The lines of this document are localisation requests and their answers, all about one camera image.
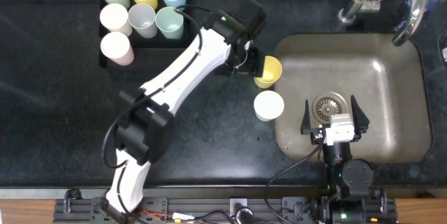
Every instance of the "stainless steel sink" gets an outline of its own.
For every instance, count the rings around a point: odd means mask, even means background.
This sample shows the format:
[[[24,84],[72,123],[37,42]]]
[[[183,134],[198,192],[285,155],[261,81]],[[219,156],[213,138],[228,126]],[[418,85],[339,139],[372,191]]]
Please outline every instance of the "stainless steel sink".
[[[312,126],[331,114],[351,113],[350,96],[370,120],[367,133],[351,144],[355,158],[374,162],[416,162],[432,146],[418,50],[400,47],[384,34],[306,34],[289,36],[274,56],[283,66],[274,90],[284,99],[276,119],[279,147],[304,158],[315,146],[300,125],[309,100]]]

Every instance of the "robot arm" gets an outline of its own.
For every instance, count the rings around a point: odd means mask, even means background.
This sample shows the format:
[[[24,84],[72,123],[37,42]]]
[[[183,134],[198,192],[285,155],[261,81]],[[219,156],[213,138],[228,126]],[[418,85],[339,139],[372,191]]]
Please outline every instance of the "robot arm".
[[[139,92],[120,93],[126,102],[138,106],[118,123],[114,134],[117,164],[126,164],[115,170],[112,188],[101,203],[118,223],[126,223],[125,214],[139,205],[150,165],[168,148],[173,119],[184,99],[216,67],[227,61],[240,66],[247,60],[251,37],[262,28],[265,18],[261,6],[251,2],[258,12],[247,27],[221,10],[210,14],[200,29],[201,49],[197,35],[167,69],[144,83]]]

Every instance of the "countertop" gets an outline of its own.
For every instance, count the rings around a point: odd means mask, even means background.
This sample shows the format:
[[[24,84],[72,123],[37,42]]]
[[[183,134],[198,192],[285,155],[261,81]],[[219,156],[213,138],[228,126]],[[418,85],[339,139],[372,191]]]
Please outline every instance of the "countertop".
[[[99,1],[0,0],[0,187],[111,184],[113,171],[102,164],[100,150],[120,109],[118,92],[160,73],[178,50],[157,54],[147,71],[101,68]],[[336,14],[348,0],[256,1],[267,24],[255,44],[267,55],[297,33],[393,33],[405,14],[404,0],[384,0],[379,13],[346,27]],[[237,2],[189,0],[222,10]],[[423,63],[432,150],[419,163],[372,163],[375,186],[447,185],[447,70],[437,46],[446,33],[446,12],[443,4],[428,14],[411,39]],[[295,160],[277,146],[274,122],[254,114],[259,92],[253,77],[208,75],[182,104],[172,144],[151,166],[146,186],[262,186],[292,165]],[[304,163],[277,183],[325,186],[324,166]]]

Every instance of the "chrome faucet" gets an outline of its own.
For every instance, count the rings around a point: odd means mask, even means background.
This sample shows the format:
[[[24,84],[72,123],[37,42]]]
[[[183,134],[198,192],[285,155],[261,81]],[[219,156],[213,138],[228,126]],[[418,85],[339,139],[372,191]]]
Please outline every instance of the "chrome faucet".
[[[356,19],[356,13],[377,12],[380,10],[380,2],[369,0],[351,0],[346,8],[338,13],[338,18],[343,23],[350,24]],[[396,46],[400,46],[408,40],[418,28],[425,11],[425,0],[411,0],[411,10],[405,24],[399,29],[392,39]]]

